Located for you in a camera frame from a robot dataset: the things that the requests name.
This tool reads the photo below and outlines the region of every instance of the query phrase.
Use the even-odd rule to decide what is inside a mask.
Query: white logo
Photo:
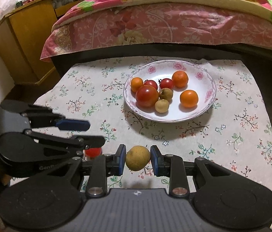
[[[50,165],[50,166],[46,166],[46,167],[40,166],[39,170],[46,170],[46,169],[50,169],[52,167],[54,167],[54,165]]]
[[[137,191],[133,192],[133,194],[139,196],[139,195],[141,195],[141,192],[139,190],[137,190]]]

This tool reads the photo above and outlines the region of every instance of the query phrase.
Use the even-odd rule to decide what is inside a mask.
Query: gray gripper base
[[[165,189],[111,189],[53,232],[225,232],[202,220],[184,199]]]

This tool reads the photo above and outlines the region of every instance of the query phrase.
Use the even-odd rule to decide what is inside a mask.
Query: small beige fruit
[[[160,99],[155,104],[155,109],[158,113],[165,113],[168,111],[169,102],[166,99]]]
[[[150,161],[150,152],[146,147],[134,146],[125,157],[126,166],[132,171],[143,169]]]
[[[169,88],[163,88],[160,93],[160,99],[166,99],[167,101],[170,101],[173,98],[174,92]]]

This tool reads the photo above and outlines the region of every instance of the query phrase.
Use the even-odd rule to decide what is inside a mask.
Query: plate rim
[[[208,76],[212,79],[213,83],[214,83],[214,87],[215,87],[215,91],[214,91],[214,95],[211,99],[211,101],[207,104],[207,106],[199,113],[197,114],[196,116],[194,117],[187,117],[185,119],[180,119],[180,120],[156,120],[156,119],[151,119],[151,118],[148,118],[148,117],[145,117],[143,116],[140,112],[138,111],[135,111],[131,108],[131,106],[129,106],[129,104],[126,102],[126,97],[127,97],[127,87],[129,86],[129,78],[132,77],[136,72],[140,71],[141,69],[143,69],[145,66],[149,66],[149,65],[152,65],[154,63],[159,63],[159,62],[165,62],[165,61],[179,61],[179,62],[184,62],[184,63],[188,63],[188,65],[192,65],[192,66],[196,66],[196,64],[193,64],[193,63],[190,63],[188,61],[185,61],[185,60],[178,60],[178,59],[165,59],[165,60],[158,60],[158,61],[154,61],[154,62],[151,62],[151,63],[148,63],[144,66],[141,66],[139,67],[137,70],[133,71],[127,78],[125,84],[124,84],[124,87],[123,87],[123,97],[124,97],[124,103],[129,107],[129,109],[133,112],[135,112],[136,114],[138,114],[139,116],[147,119],[147,120],[150,120],[150,121],[154,121],[154,122],[158,122],[158,123],[179,123],[179,122],[184,122],[184,121],[188,121],[188,120],[191,120],[191,119],[194,119],[194,118],[197,118],[199,117],[200,115],[202,115],[205,111],[207,111],[213,104],[213,101],[215,99],[215,96],[216,96],[216,83],[214,81],[214,79],[212,78],[212,76],[209,74],[209,72],[207,72],[204,68],[200,67],[200,66],[197,66],[199,69],[201,69],[203,72],[207,73]]]

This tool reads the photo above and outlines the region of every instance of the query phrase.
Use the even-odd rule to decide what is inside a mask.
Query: floral plate
[[[140,77],[145,80],[154,80],[157,84],[159,79],[172,78],[177,70],[183,70],[189,77],[185,88],[174,88],[173,99],[166,113],[158,113],[152,108],[139,108],[136,105],[135,93],[131,91],[131,80]],[[180,94],[184,90],[194,90],[198,94],[198,104],[193,108],[185,108],[180,105]],[[204,113],[212,105],[216,94],[216,86],[207,71],[198,65],[181,60],[161,60],[147,64],[134,71],[127,79],[123,95],[126,104],[138,115],[156,122],[182,122],[195,118]]]

